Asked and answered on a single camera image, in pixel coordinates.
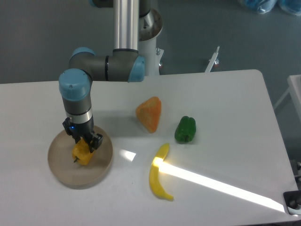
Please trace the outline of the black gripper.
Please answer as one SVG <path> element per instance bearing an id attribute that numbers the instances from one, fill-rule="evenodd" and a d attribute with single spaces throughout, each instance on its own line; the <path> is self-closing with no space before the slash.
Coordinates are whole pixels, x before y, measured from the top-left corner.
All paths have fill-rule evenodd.
<path id="1" fill-rule="evenodd" d="M 71 136 L 75 143 L 78 143 L 81 138 L 88 143 L 91 153 L 97 150 L 102 144 L 103 135 L 94 133 L 94 120 L 93 115 L 86 113 L 83 116 L 79 116 L 80 121 L 76 119 L 76 122 L 72 121 L 71 117 L 67 117 L 62 125 L 68 136 Z"/>

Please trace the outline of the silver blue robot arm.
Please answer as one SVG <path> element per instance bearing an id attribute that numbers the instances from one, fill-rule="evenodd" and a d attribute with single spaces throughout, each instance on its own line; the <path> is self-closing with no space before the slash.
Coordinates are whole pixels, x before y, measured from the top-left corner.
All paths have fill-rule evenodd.
<path id="1" fill-rule="evenodd" d="M 149 0 L 92 0 L 90 4 L 114 10 L 112 55 L 98 56 L 89 48 L 77 48 L 58 81 L 67 116 L 63 127 L 76 143 L 83 139 L 93 153 L 103 141 L 103 136 L 94 132 L 93 81 L 143 81 L 146 59 L 139 54 L 138 43 L 158 34 L 155 24 L 161 19 L 154 15 Z"/>

